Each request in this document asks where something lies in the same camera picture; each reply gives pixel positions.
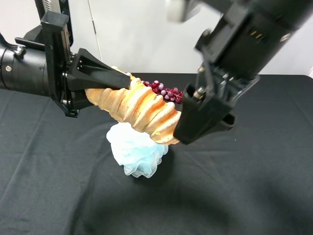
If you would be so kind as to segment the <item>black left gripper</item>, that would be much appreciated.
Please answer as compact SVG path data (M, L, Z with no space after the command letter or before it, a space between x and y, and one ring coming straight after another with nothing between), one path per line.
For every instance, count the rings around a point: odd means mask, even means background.
M41 19L41 26L50 97L67 117L75 118L78 110L93 105L84 89L128 89L131 79L102 63L86 49L80 48L73 56L68 20L69 16L65 14L47 11Z

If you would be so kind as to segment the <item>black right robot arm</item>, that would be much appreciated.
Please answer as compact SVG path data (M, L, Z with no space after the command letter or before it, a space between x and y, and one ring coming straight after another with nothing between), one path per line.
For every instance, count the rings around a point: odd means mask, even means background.
M313 13L310 0L208 0L222 13L196 43L202 54L195 84L183 91L174 137L190 144L235 124L232 109L259 72Z

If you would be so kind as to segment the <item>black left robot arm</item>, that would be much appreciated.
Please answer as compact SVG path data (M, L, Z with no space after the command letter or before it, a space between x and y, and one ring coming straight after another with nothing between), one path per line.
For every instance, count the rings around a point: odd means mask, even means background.
M129 88L130 77L102 63L86 49L70 51L68 15L47 11L41 19L43 42L0 39L0 87L51 98L67 117L91 105L86 89Z

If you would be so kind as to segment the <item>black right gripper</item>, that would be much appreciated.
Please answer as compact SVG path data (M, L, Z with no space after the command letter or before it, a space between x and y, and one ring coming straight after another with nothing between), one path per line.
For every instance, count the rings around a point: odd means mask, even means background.
M297 30L296 4L214 4L222 13L213 31L196 43L203 57L196 88L183 91L173 136L190 144L229 131L237 117L230 107L256 82L260 70Z

